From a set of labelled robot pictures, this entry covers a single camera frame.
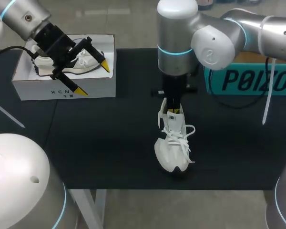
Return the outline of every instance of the white sneaker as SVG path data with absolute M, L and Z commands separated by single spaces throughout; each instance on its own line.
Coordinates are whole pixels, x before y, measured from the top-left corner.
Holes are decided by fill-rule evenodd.
M 39 76 L 52 75 L 54 70 L 54 62 L 50 57 L 47 57 L 43 51 L 37 45 L 33 45 L 32 53 L 39 52 L 35 60 L 32 60 L 35 65 L 35 71 Z M 85 74 L 100 67 L 100 64 L 84 49 L 71 61 L 63 73 L 72 73 L 75 75 Z
M 193 125 L 186 125 L 184 113 L 180 107 L 180 113 L 174 114 L 166 108 L 166 98 L 161 105 L 158 113 L 158 125 L 160 136 L 154 145 L 154 150 L 161 166 L 168 172 L 184 172 L 189 163 L 192 163 L 189 152 L 187 137 L 195 133 Z M 193 129 L 186 134 L 186 128 Z

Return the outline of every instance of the black tablecloth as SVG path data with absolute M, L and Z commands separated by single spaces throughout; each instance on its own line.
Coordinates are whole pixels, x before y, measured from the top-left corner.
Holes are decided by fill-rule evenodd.
M 39 135 L 46 135 L 55 102 L 19 101 L 9 83 L 18 54 L 6 55 L 8 62 L 0 59 L 11 91 L 2 104 L 20 117 L 24 116 L 20 108 L 31 109 L 23 117 L 27 132 L 13 129 L 14 123 L 8 124 L 10 120 L 0 114 L 0 133 L 27 135 L 42 144 L 44 138 L 33 133 L 39 128 Z M 116 98 L 59 100 L 44 149 L 67 187 L 272 189 L 286 164 L 286 97 L 272 97 L 262 126 L 265 98 L 244 110 L 227 109 L 206 92 L 202 71 L 191 81 L 199 92 L 184 96 L 182 105 L 186 123 L 196 127 L 189 138 L 196 163 L 182 177 L 165 173 L 153 150 L 162 102 L 150 96 L 151 89 L 161 87 L 156 49 L 118 50 Z M 222 97 L 237 105 L 254 98 Z

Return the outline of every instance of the teal box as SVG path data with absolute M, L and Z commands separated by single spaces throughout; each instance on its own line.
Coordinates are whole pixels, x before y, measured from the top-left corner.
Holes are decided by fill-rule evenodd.
M 269 90 L 264 63 L 232 63 L 219 71 L 204 69 L 206 89 L 217 95 L 260 95 Z M 268 65 L 270 77 L 271 64 Z M 286 96 L 286 63 L 276 64 L 272 95 Z

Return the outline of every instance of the blue led ring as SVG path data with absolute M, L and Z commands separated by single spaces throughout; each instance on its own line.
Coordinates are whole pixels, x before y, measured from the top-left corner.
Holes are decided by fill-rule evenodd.
M 168 51 L 163 50 L 163 49 L 160 48 L 159 46 L 158 46 L 158 49 L 159 49 L 161 52 L 165 53 L 165 54 L 173 55 L 173 56 L 184 55 L 184 54 L 187 54 L 187 53 L 189 53 L 189 52 L 191 52 L 191 51 L 193 50 L 193 49 L 190 49 L 190 50 L 185 51 L 185 52 L 168 52 Z
M 12 6 L 12 4 L 15 3 L 16 0 L 12 0 L 4 9 L 4 11 L 2 11 L 1 13 L 1 19 L 3 19 L 4 15 L 6 14 L 6 12 L 8 11 L 8 9 Z
M 244 32 L 244 34 L 245 34 L 245 45 L 244 45 L 244 47 L 246 47 L 246 45 L 247 45 L 247 34 L 246 34 L 246 31 L 245 31 L 245 29 L 243 28 L 243 26 L 242 26 L 238 21 L 235 21 L 235 20 L 232 19 L 232 18 L 224 18 L 224 20 L 227 20 L 227 21 L 231 21 L 231 22 L 236 23 L 236 24 L 243 30 L 243 32 Z
M 55 228 L 58 226 L 60 220 L 62 219 L 62 216 L 63 216 L 63 213 L 64 213 L 64 211 L 65 211 L 65 208 L 66 208 L 67 194 L 66 194 L 66 187 L 65 187 L 65 184 L 64 184 L 64 183 L 63 183 L 63 189 L 64 189 L 64 191 L 65 191 L 65 201 L 64 201 L 64 203 L 63 203 L 63 207 L 62 207 L 62 210 L 61 210 L 61 214 L 59 215 L 59 218 L 58 218 L 58 220 L 56 221 L 56 223 L 54 224 L 54 226 L 52 227 L 52 229 L 55 229 Z
M 278 207 L 277 199 L 276 199 L 276 208 L 277 208 L 277 211 L 278 211 L 278 213 L 280 214 L 282 220 L 283 220 L 284 223 L 286 224 L 286 219 L 284 218 L 283 214 L 281 213 L 280 208 Z

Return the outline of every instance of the white shoe box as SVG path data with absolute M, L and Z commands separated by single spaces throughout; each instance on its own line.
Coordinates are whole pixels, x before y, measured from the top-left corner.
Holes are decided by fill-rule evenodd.
M 82 74 L 74 75 L 66 73 L 88 96 L 74 94 L 61 81 L 53 80 L 49 76 L 40 77 L 36 74 L 31 57 L 22 52 L 12 82 L 21 100 L 49 100 L 49 99 L 84 99 L 115 97 L 116 89 L 116 48 L 113 35 L 109 34 L 85 34 L 68 35 L 76 43 L 80 39 L 90 37 L 93 46 L 104 52 L 108 62 L 110 73 L 102 67 Z M 31 50 L 35 41 L 29 41 L 25 48 Z

